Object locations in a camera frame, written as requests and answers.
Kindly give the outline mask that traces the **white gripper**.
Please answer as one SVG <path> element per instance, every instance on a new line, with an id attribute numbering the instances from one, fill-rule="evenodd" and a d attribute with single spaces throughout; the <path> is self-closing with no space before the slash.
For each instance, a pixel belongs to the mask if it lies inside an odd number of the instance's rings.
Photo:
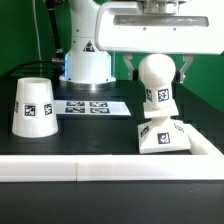
<path id="1" fill-rule="evenodd" d="M 98 49 L 117 52 L 221 54 L 224 52 L 224 0 L 131 0 L 101 5 L 95 29 Z M 123 54 L 130 80 L 138 79 L 132 54 Z M 193 62 L 183 66 L 174 81 L 183 83 Z"/>

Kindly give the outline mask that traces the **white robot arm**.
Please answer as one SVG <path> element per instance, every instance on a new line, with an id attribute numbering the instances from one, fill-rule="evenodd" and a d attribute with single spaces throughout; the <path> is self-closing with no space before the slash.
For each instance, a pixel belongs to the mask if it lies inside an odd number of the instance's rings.
<path id="1" fill-rule="evenodd" d="M 68 0 L 71 48 L 60 78 L 78 88 L 113 83 L 110 54 L 181 54 L 184 65 L 193 57 L 224 53 L 224 0 Z"/>

